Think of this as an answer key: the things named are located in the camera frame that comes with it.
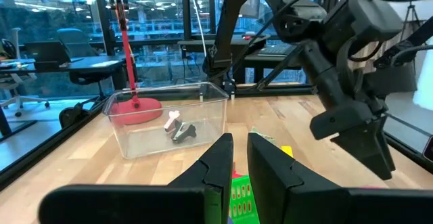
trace white object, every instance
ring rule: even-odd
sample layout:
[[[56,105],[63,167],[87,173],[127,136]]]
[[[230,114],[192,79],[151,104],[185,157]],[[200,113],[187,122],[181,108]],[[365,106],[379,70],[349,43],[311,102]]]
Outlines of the white object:
[[[205,42],[204,42],[204,35],[203,35],[202,23],[200,22],[200,16],[199,16],[199,14],[198,14],[198,9],[197,9],[196,0],[192,0],[192,2],[194,3],[194,9],[196,10],[196,16],[197,16],[197,21],[198,21],[198,27],[200,28],[200,34],[201,34],[201,36],[202,36],[204,57],[206,57],[206,56],[207,56],[207,52],[206,52],[206,44],[205,44]]]
[[[1,107],[6,107],[6,106],[11,105],[11,104],[16,104],[16,108],[17,108],[16,112],[19,113],[19,112],[21,112],[20,106],[24,102],[48,102],[48,99],[24,97],[24,96],[21,96],[18,94],[16,88],[19,85],[34,81],[36,79],[36,77],[32,76],[31,73],[28,75],[29,75],[29,77],[27,79],[24,79],[24,80],[22,79],[21,76],[18,76],[17,74],[10,74],[10,77],[8,77],[8,78],[0,79],[0,89],[4,89],[6,91],[14,90],[14,92],[15,92],[15,95],[11,99],[8,99],[5,102],[0,104]]]
[[[13,28],[12,29],[12,44],[14,44],[16,48],[16,57],[17,60],[20,59],[20,46],[18,42],[18,32],[21,30],[21,28]],[[21,62],[15,63],[18,68],[21,68]],[[32,81],[35,81],[37,79],[36,74],[29,73],[28,77],[25,76],[18,76],[17,74],[9,74],[10,77],[2,78],[0,79],[0,89],[4,89],[6,91],[14,90],[15,95],[11,98],[6,100],[5,102],[1,103],[1,107],[5,107],[11,104],[16,104],[17,106],[17,113],[21,112],[20,106],[23,104],[23,102],[48,102],[47,99],[39,99],[39,98],[33,98],[33,97],[24,97],[18,94],[16,88],[24,83],[29,83]]]
[[[164,125],[164,129],[167,131],[169,130],[170,126],[175,122],[176,119],[178,119],[178,117],[180,117],[180,113],[179,111],[170,111],[168,113],[168,121],[165,123]]]

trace desk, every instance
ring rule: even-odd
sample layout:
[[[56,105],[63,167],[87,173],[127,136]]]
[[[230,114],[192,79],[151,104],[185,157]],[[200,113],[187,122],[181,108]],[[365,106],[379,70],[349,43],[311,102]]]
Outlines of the desk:
[[[27,67],[25,68],[11,68],[11,69],[3,69],[0,70],[0,74],[18,74],[18,75],[23,75],[23,74],[28,74],[29,72],[34,72],[34,73],[39,73],[39,72],[113,72],[113,85],[114,85],[114,89],[124,89],[124,85],[125,85],[125,81],[122,82],[122,84],[120,84],[120,79],[117,78],[117,76],[122,75],[122,79],[124,79],[123,77],[123,73],[122,72],[122,65],[124,64],[125,59],[121,58],[119,56],[93,56],[93,57],[83,57],[83,58],[72,58],[73,60],[77,60],[77,59],[82,59],[82,60],[78,60],[77,62],[72,62],[70,63],[67,67],[64,68],[56,68],[55,70],[44,70],[44,71],[39,71],[36,70],[35,65],[33,63],[30,63],[29,65],[27,65]],[[93,66],[95,64],[101,63],[101,62],[108,62],[108,61],[115,61],[117,60],[118,62],[115,64],[110,64],[108,66]],[[21,59],[21,62],[34,62],[33,59]]]
[[[302,164],[343,186],[432,189],[433,175],[393,148],[397,170],[382,181],[329,139],[314,140],[310,119],[323,111],[314,95],[240,98],[227,104],[227,132],[233,133],[234,161],[248,174],[248,131],[255,126],[290,145]],[[51,190],[73,183],[164,185],[190,167],[208,145],[125,160],[108,118],[102,114],[0,192],[2,223],[36,223],[39,202]]]
[[[263,79],[265,68],[274,69],[280,62],[282,62],[286,57],[278,55],[259,55],[260,49],[246,55],[244,58],[244,66],[247,68],[254,69],[254,83],[258,83]],[[302,66],[296,64],[294,66],[288,66],[288,69],[300,70]]]
[[[82,59],[77,62],[72,62],[65,68],[57,68],[55,70],[49,70],[49,71],[38,71],[35,68],[35,65],[33,62],[35,62],[34,59],[19,59],[20,62],[24,63],[30,63],[25,68],[11,68],[11,69],[3,69],[0,70],[0,74],[18,74],[18,75],[25,75],[28,73],[39,73],[39,72],[111,72],[112,73],[112,81],[113,86],[115,90],[120,90],[125,88],[125,77],[123,72],[123,64],[125,59],[121,58],[119,56],[94,56],[94,57],[84,57],[84,58],[73,58],[72,60],[76,59]],[[118,62],[115,64],[110,64],[108,66],[93,66],[95,64],[101,63],[101,62],[107,62],[117,60]],[[19,129],[16,129],[15,131],[11,131],[9,124],[6,121],[6,118],[4,117],[4,113],[2,109],[0,108],[0,131],[4,135],[0,139],[0,141],[12,136],[13,134],[21,131],[22,129],[25,129],[26,127],[30,126],[29,124],[23,125],[23,127],[20,127]]]
[[[265,35],[263,37],[257,38],[253,46],[256,49],[260,49],[266,44],[266,40],[270,37],[270,35]],[[248,45],[250,40],[245,40],[241,35],[233,35],[231,39],[231,54],[232,58],[235,59],[240,51]],[[215,40],[204,40],[206,45],[206,50],[209,50],[215,43]],[[203,41],[200,40],[191,40],[191,41],[179,41],[177,43],[181,46],[182,52],[200,52],[203,53]],[[233,69],[237,70],[237,72],[233,75],[233,78],[237,83],[243,84],[245,83],[245,66],[242,64],[240,69],[237,69],[238,66],[235,66]]]

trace yellow object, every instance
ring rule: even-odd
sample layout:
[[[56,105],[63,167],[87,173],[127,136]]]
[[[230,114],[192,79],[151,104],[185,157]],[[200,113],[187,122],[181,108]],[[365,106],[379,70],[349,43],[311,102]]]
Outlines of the yellow object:
[[[289,156],[291,156],[293,158],[293,151],[292,151],[292,147],[290,146],[282,146],[281,150],[284,151],[284,153],[288,154]]]

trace office chair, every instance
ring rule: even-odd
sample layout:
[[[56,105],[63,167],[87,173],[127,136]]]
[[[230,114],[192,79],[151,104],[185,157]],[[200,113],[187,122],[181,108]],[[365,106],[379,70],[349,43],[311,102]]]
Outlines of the office chair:
[[[12,42],[7,40],[2,40],[1,46],[7,58],[10,59],[21,58],[20,46],[18,45],[18,32],[20,30],[21,30],[20,28],[12,29]],[[15,113],[15,116],[17,117],[22,115],[21,109],[24,107],[23,106],[24,102],[45,102],[45,107],[48,108],[49,107],[48,99],[24,97],[21,96],[17,91],[18,86],[24,83],[35,81],[36,79],[37,77],[34,73],[29,73],[25,76],[18,76],[17,74],[6,74],[0,76],[0,89],[4,89],[7,91],[14,91],[14,96],[11,99],[8,99],[5,102],[1,103],[0,106],[3,108],[7,108],[11,104],[16,104],[17,112]]]
[[[70,58],[98,56],[99,54],[90,46],[86,34],[77,28],[61,28],[57,30],[60,42],[64,44]],[[70,72],[69,79],[76,85],[90,85],[97,83],[99,88],[99,95],[97,97],[88,99],[82,104],[94,102],[97,105],[99,102],[105,100],[101,87],[101,81],[108,79],[111,76],[107,72]]]
[[[15,116],[17,117],[20,117],[22,115],[21,109],[24,108],[24,102],[45,102],[45,107],[48,108],[48,99],[24,97],[17,92],[16,88],[18,86],[34,80],[36,80],[36,76],[35,74],[31,73],[27,76],[18,76],[17,74],[8,74],[6,76],[2,76],[0,78],[0,88],[7,91],[13,90],[15,95],[11,99],[8,99],[5,102],[1,103],[0,106],[3,108],[7,108],[10,104],[16,104],[17,111],[15,113]]]

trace red pole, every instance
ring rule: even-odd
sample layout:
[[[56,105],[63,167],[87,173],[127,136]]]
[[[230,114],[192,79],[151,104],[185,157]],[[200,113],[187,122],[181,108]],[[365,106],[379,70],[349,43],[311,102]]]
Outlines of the red pole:
[[[134,70],[133,70],[133,62],[131,59],[131,50],[129,49],[127,21],[126,21],[126,16],[124,14],[124,8],[122,8],[120,5],[123,5],[122,1],[116,0],[116,11],[118,12],[117,17],[118,17],[118,21],[120,24],[120,29],[122,31],[123,49],[124,49],[124,54],[125,54],[126,60],[127,60],[127,71],[128,71],[129,85],[130,85],[131,91],[134,91],[135,90],[135,77],[134,77]],[[120,20],[121,18],[124,18],[124,23],[125,23],[124,28],[122,28],[122,25],[121,25],[121,22],[123,21],[123,20]],[[139,103],[139,100],[137,98],[136,93],[133,94],[133,102],[135,104]]]

